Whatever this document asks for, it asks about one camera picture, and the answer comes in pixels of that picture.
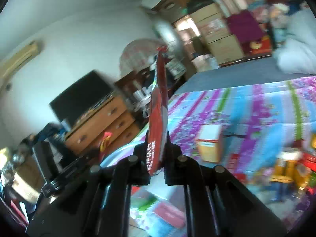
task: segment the metal screw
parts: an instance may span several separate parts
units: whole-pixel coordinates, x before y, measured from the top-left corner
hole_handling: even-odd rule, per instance
[[[178,161],[180,162],[186,162],[187,160],[188,160],[187,156],[184,156],[184,155],[178,156]]]
[[[97,173],[100,170],[100,166],[99,165],[93,165],[92,167],[90,167],[90,173],[94,174]]]
[[[129,162],[136,162],[138,160],[138,157],[136,155],[128,156]]]
[[[223,166],[219,165],[219,166],[215,167],[215,171],[217,173],[224,173],[225,172],[225,168]]]

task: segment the small cardboard box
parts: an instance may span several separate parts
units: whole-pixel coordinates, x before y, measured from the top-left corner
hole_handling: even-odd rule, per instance
[[[215,56],[217,63],[222,64],[229,61],[234,61],[244,57],[244,52],[235,35],[224,37],[215,42],[209,43],[209,50]]]
[[[190,17],[193,19],[193,21],[195,23],[200,22],[201,20],[212,16],[216,13],[222,13],[221,8],[219,7],[219,5],[217,3],[212,3],[210,5],[207,5],[201,9],[199,9],[196,12],[193,12]]]
[[[206,43],[215,42],[218,39],[230,35],[230,31],[221,13],[216,13],[197,23]]]
[[[222,125],[202,125],[196,138],[202,160],[218,163],[222,156]]]
[[[36,203],[45,181],[35,160],[29,156],[17,168],[12,188],[30,203]]]

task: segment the air conditioner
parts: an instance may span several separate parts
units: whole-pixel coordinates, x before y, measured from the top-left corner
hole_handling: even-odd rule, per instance
[[[22,66],[28,63],[38,54],[39,46],[35,41],[32,41],[20,51],[18,51],[15,55],[13,55],[2,66],[0,66],[0,77],[2,78],[2,84],[6,83],[16,71],[18,71]]]

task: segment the dresser drawer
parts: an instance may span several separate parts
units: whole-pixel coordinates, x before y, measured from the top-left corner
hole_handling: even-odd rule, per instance
[[[110,146],[106,149],[106,155],[109,155],[118,148],[130,143],[136,135],[140,132],[136,123],[130,125],[118,138],[116,138]]]
[[[126,105],[119,97],[100,109],[67,140],[66,146],[75,154],[81,153],[98,135],[114,122],[124,111]]]
[[[122,115],[120,115],[111,125],[109,125],[90,145],[91,147],[99,147],[104,136],[104,132],[112,133],[110,137],[109,144],[111,144],[115,139],[128,128],[135,119],[129,113],[129,111],[125,111]]]

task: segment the bed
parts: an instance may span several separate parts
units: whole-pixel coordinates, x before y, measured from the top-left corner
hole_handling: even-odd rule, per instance
[[[243,175],[246,186],[281,219],[297,212],[292,201],[271,203],[270,193],[252,180],[257,172],[272,168],[276,155],[294,141],[310,149],[311,133],[316,132],[316,76],[281,73],[273,58],[197,73],[169,100],[168,130],[183,154],[213,167],[201,160],[196,148],[195,136],[205,123],[223,124],[226,133],[234,134],[224,139],[221,165],[229,167],[238,155],[234,175]],[[144,142],[147,128],[102,166],[131,155],[135,144]],[[304,202],[307,208],[309,201]]]

